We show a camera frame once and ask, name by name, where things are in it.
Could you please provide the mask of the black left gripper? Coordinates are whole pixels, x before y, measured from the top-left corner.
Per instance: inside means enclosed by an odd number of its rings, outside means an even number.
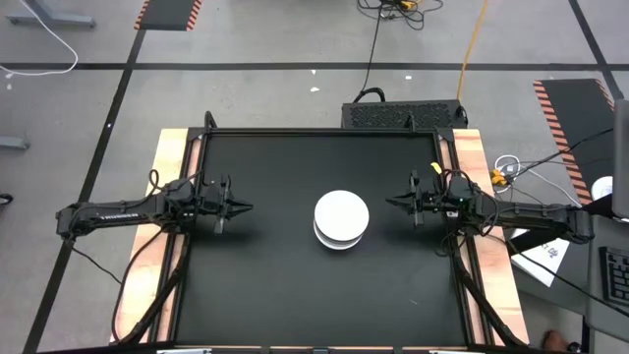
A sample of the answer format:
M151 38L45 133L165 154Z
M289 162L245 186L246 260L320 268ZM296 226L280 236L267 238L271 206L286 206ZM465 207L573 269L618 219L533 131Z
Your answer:
M222 176L219 182L212 181L209 184L204 185L200 210L203 214L209 214L215 217L213 225L214 234L222 234L224 232L229 211L230 217L233 218L253 209L253 204L237 199L230 200L230 205L232 206L230 209L228 204L230 193L230 176Z

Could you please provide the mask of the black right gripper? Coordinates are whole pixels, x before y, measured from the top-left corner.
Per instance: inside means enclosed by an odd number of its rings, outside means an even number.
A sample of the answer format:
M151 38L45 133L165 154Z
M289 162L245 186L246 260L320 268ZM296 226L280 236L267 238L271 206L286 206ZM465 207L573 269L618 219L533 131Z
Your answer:
M426 210L434 213L442 211L443 192L440 177L421 178L418 171L413 170L410 175L410 190L411 193L386 198L386 200L389 204L399 207L405 212L411 212L415 226L421 226L425 223L424 212Z

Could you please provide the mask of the large white bowl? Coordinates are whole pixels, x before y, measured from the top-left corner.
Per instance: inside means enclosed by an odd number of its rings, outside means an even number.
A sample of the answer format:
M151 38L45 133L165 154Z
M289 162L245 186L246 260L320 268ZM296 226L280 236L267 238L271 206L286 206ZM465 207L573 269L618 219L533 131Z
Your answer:
M314 207L314 223L318 231L336 242L349 242L361 237L370 222L367 204L358 195L335 190L323 195Z

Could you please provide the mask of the black computer case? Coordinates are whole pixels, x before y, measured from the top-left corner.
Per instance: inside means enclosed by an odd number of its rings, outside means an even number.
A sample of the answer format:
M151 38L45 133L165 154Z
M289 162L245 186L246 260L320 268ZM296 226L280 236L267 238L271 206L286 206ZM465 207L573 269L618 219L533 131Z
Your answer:
M456 99L345 103L341 127L348 129L466 129L465 108Z

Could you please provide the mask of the black diagonal bar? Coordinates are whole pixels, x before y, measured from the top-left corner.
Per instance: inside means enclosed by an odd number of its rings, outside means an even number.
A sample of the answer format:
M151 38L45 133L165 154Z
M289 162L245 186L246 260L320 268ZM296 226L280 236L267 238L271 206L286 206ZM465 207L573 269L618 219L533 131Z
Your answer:
M503 224L503 227L526 229L525 233L511 239L511 254L518 254L555 239L579 245L589 243L595 238L595 215L610 219L616 217L612 209L612 194L582 207L549 206L547 211L540 214L535 211L531 217L526 216L521 208L519 216Z

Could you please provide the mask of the wooden table side board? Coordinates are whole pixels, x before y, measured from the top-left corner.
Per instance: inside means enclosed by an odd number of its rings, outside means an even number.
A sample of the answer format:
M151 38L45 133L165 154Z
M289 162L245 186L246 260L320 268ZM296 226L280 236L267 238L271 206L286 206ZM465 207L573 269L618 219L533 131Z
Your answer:
M480 132L454 129L453 136L461 169L484 192L493 196ZM494 226L487 236L476 236L475 244L487 300L514 335L528 344L529 336L502 228Z
M186 161L187 136L187 128L161 131L152 164L159 174L159 186L180 177ZM167 241L166 233L159 234L131 265L114 315L120 339L132 330L157 294Z

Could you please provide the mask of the white paper sheet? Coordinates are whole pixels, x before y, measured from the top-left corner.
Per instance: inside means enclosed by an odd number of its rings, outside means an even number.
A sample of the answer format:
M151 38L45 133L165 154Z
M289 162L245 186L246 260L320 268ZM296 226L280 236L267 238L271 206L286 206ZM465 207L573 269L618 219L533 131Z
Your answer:
M550 287L568 248L568 241L555 239L512 256L511 262L541 284Z

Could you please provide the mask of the black hazard-striped floor mat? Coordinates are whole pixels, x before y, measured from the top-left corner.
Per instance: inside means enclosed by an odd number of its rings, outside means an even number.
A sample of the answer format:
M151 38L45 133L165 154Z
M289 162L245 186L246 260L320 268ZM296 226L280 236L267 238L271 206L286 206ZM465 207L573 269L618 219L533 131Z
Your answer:
M580 205L591 188L613 174L613 102L598 79L539 80L533 88Z
M136 30L191 31L203 0L144 0L136 19Z

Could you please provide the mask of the white cup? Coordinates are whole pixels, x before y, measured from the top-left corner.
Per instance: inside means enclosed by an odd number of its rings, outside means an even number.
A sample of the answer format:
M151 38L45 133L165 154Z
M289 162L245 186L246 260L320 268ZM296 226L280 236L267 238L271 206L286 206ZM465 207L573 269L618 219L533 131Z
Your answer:
M613 177L603 176L597 179L592 188L591 195L594 201L610 195L613 192Z

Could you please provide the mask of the person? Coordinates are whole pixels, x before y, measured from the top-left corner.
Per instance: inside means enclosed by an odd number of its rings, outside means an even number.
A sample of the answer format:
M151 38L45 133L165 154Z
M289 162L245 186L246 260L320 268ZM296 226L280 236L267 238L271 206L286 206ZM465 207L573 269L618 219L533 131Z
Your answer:
M567 352L569 342L556 330L548 330L543 337L542 347L548 351Z

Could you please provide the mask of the grey monitor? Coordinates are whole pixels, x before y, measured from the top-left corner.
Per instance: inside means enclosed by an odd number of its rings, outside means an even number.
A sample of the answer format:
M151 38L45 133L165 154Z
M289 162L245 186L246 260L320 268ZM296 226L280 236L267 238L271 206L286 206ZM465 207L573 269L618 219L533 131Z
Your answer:
M615 101L612 209L629 218L629 100Z

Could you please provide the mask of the black keyboard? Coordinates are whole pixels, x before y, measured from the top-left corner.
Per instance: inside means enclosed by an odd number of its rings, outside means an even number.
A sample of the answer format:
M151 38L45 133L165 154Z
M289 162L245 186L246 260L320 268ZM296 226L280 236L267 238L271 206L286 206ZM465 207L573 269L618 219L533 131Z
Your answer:
M603 297L629 307L629 251L599 247Z

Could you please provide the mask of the grey desk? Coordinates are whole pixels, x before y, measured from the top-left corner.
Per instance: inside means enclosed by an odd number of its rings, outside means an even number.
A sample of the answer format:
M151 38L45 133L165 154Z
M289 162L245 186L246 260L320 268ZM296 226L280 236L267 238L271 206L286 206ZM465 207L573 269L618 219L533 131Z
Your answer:
M586 322L604 334L629 343L629 307L603 297L599 247L629 251L629 223L594 217L595 238L589 243L588 290L592 295L586 305Z

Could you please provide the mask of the grey metal desk leg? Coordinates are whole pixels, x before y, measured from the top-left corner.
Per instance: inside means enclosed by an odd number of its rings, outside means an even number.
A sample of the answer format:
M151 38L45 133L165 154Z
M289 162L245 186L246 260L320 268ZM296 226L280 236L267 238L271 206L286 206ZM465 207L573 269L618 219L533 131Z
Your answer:
M39 21L47 26L86 27L93 29L96 21L93 17L70 13L61 13L51 10L43 0L19 0L26 10L23 13L13 13L5 18L13 25L36 24Z

